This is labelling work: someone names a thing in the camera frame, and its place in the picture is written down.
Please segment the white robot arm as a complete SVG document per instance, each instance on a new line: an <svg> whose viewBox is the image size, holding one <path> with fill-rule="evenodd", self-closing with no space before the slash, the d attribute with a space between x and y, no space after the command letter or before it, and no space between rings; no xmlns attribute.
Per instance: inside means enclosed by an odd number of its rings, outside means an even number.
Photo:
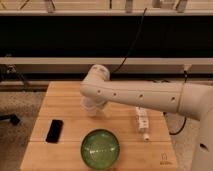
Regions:
<svg viewBox="0 0 213 171"><path fill-rule="evenodd" d="M80 84L80 92L91 107L108 101L178 113L200 122L191 171L213 171L213 86L193 83L111 81L103 65L93 65Z"/></svg>

